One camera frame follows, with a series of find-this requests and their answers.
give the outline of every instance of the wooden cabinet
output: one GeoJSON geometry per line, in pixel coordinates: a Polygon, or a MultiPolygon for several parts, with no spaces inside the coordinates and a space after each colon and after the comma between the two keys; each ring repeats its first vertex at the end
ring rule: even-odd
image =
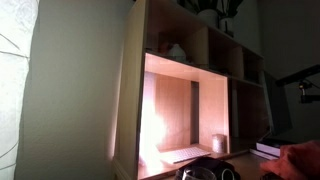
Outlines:
{"type": "Polygon", "coordinates": [[[115,178],[172,173],[185,163],[158,162],[159,170],[139,158],[188,146],[211,151],[213,134],[226,138],[226,153],[213,157],[248,148],[268,125],[262,71],[261,56],[171,0],[136,1],[123,49],[115,178]],[[172,43],[187,62],[166,56],[172,43]]]}

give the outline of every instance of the illuminated compartment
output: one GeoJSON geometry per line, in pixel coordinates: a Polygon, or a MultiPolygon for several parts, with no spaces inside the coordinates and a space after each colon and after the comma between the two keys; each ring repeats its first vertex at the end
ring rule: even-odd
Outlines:
{"type": "Polygon", "coordinates": [[[229,152],[226,77],[150,53],[144,74],[140,163],[157,167],[159,152],[194,145],[211,151],[212,134],[226,136],[229,152]]]}

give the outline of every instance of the white curtain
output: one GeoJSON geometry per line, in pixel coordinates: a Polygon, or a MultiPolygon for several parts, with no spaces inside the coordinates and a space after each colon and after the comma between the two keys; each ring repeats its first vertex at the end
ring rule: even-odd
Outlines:
{"type": "Polygon", "coordinates": [[[39,0],[0,0],[0,180],[14,179],[39,0]]]}

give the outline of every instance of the desk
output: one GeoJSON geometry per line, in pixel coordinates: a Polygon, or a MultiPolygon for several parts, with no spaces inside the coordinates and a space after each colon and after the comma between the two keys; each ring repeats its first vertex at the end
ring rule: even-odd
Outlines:
{"type": "MultiPolygon", "coordinates": [[[[232,164],[235,167],[235,170],[241,176],[241,180],[260,179],[261,175],[263,175],[263,172],[260,170],[260,163],[267,161],[267,159],[251,154],[249,152],[221,159],[224,159],[226,162],[232,164]]],[[[164,175],[162,177],[158,176],[146,179],[174,180],[174,173],[175,171],[171,171],[167,173],[167,177],[164,177],[164,175]]]]}

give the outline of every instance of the cubby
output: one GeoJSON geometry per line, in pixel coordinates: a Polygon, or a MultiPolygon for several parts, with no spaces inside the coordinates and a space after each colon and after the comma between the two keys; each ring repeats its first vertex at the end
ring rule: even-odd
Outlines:
{"type": "Polygon", "coordinates": [[[266,132],[261,56],[171,0],[136,1],[127,21],[113,159],[118,179],[159,179],[188,162],[149,166],[145,159],[157,159],[149,150],[196,146],[226,158],[266,132]],[[166,55],[173,43],[186,62],[166,55]],[[225,153],[212,152],[213,134],[225,136],[225,153]]]}

